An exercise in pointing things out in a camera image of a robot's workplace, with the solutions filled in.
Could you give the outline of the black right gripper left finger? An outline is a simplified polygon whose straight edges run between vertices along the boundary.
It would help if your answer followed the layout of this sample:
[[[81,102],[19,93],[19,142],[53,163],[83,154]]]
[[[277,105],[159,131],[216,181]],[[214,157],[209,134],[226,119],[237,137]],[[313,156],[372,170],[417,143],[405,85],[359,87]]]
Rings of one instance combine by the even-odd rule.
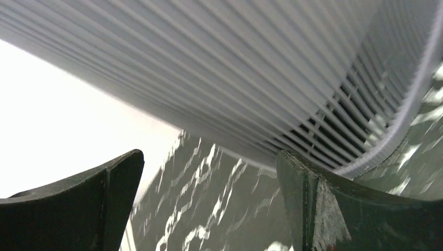
[[[1,250],[119,250],[144,168],[134,149],[1,200]]]

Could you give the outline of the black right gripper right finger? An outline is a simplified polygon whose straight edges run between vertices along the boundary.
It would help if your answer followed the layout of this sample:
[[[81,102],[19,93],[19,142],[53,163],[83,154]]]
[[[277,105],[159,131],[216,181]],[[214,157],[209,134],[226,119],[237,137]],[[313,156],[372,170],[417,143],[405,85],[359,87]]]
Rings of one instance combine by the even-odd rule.
[[[280,151],[276,173],[294,250],[442,250],[442,200],[362,186]]]

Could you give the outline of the grey mesh bin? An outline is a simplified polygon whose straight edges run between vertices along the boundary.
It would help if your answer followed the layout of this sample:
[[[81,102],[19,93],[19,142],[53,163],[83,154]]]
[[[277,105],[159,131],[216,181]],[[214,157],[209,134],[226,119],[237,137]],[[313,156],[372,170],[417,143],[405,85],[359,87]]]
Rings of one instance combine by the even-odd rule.
[[[1,39],[239,156],[352,179],[418,113],[442,1],[1,1]]]

